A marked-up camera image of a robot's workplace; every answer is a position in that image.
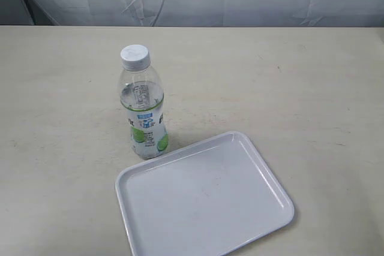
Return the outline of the clear plastic bottle green label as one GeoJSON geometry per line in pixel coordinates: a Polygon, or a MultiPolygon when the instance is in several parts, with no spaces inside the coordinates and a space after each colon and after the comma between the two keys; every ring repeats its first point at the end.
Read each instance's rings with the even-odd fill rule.
{"type": "Polygon", "coordinates": [[[143,45],[124,47],[121,61],[118,92],[127,111],[133,150],[142,159],[158,157],[165,152],[169,141],[160,77],[151,65],[149,50],[143,45]]]}

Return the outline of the white rectangular plastic tray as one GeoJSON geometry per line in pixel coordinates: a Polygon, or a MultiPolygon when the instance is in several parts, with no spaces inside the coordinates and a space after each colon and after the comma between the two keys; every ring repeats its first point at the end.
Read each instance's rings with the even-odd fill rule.
{"type": "Polygon", "coordinates": [[[226,255],[295,215],[254,144],[237,131],[126,168],[115,189],[133,255],[226,255]]]}

